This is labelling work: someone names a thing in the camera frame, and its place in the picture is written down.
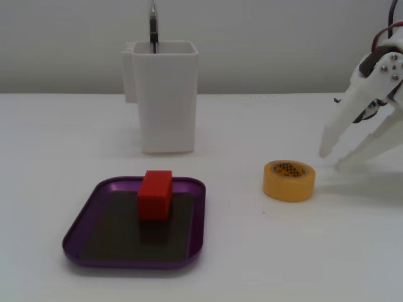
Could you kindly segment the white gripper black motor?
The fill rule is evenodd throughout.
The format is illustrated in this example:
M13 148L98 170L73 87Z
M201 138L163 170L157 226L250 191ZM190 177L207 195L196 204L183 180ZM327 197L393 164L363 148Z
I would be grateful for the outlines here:
M336 99L335 114L326 123L319 155L327 157L342 134L354 123L368 120L381 107L392 105L393 112L358 146L340 159L337 170L350 169L402 145L402 47L397 40L378 46L389 26L378 32L371 52L354 69L350 86L340 100Z

